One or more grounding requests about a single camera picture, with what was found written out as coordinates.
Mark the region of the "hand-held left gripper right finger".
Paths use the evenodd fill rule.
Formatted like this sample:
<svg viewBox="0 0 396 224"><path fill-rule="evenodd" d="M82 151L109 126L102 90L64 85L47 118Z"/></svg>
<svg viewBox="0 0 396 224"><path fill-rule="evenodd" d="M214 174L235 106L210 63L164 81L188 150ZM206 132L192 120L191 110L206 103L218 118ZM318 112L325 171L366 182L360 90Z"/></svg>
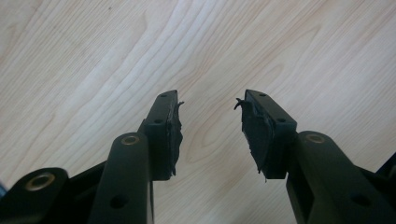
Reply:
<svg viewBox="0 0 396 224"><path fill-rule="evenodd" d="M236 105L258 171L287 180L298 224L396 224L396 153L370 172L329 136L298 133L297 122L267 94L247 90Z"/></svg>

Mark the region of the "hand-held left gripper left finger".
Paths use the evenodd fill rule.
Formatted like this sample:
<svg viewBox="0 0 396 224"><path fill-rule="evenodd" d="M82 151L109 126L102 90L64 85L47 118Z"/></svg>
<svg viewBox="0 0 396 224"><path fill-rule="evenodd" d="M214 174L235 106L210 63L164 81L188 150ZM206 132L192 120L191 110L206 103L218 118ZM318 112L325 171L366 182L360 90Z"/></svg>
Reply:
<svg viewBox="0 0 396 224"><path fill-rule="evenodd" d="M88 224L154 224L153 183L176 174L181 105L176 90L158 95L138 131L114 140Z"/></svg>

